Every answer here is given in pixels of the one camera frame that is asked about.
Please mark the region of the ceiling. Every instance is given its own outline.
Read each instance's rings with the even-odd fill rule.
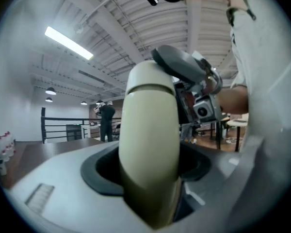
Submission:
[[[129,71],[151,50],[168,44],[199,51],[226,84],[236,76],[225,0],[190,0],[151,6],[147,0],[26,0],[32,12],[32,84],[88,102],[122,98]],[[44,36],[47,26],[66,35],[94,57],[87,61]]]

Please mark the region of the white table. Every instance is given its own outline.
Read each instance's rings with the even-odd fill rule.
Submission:
[[[241,134],[241,127],[247,127],[248,121],[243,120],[243,119],[235,119],[235,120],[230,120],[227,122],[228,126],[234,126],[237,127],[237,137],[236,137],[236,147],[235,147],[235,152],[238,152],[239,149],[239,138]]]
[[[91,125],[81,125],[82,130],[82,138],[91,138],[91,130],[99,129],[100,124],[91,126]],[[85,130],[88,130],[87,137],[85,137]]]

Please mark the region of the chair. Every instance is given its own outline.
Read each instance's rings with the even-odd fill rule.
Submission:
[[[116,126],[116,128],[114,129],[113,133],[112,133],[112,136],[114,136],[114,138],[115,138],[116,140],[119,140],[119,139],[120,139],[120,131],[119,131],[119,130],[116,131],[117,129],[120,129],[120,128],[121,128],[121,124],[118,124],[118,125]]]

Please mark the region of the black railing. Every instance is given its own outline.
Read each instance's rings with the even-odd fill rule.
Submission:
[[[67,140],[68,140],[68,137],[72,137],[72,136],[81,136],[84,135],[88,135],[88,134],[91,134],[91,137],[92,138],[97,138],[97,137],[100,137],[100,127],[98,127],[97,129],[92,129],[92,130],[89,130],[88,133],[85,133],[85,129],[83,128],[83,133],[81,134],[74,134],[74,135],[65,135],[65,136],[48,136],[47,133],[61,133],[61,132],[66,132],[66,133],[71,133],[71,132],[79,132],[80,129],[77,129],[77,130],[59,130],[59,131],[50,131],[50,130],[46,130],[46,127],[66,127],[66,126],[73,126],[71,124],[64,124],[64,125],[46,125],[45,124],[45,121],[78,121],[78,122],[82,122],[82,123],[78,123],[78,124],[75,124],[75,125],[90,125],[89,123],[88,124],[85,124],[85,121],[89,121],[89,122],[97,122],[97,123],[100,123],[101,119],[97,119],[97,118],[61,118],[61,117],[45,117],[45,112],[43,113],[43,110],[42,110],[42,113],[41,113],[41,134],[42,134],[42,142],[44,143],[46,139],[55,139],[55,138],[64,138],[64,137],[67,137]],[[113,129],[113,132],[115,130],[119,130],[116,128],[117,126],[117,123],[121,121],[121,118],[113,118],[112,120],[112,129]]]

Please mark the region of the standing person in background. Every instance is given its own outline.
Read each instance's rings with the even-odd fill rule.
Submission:
[[[115,109],[112,106],[112,101],[107,102],[107,105],[104,103],[100,103],[100,105],[94,109],[95,113],[101,112],[100,140],[104,142],[107,135],[108,142],[112,142],[112,117],[115,114]]]

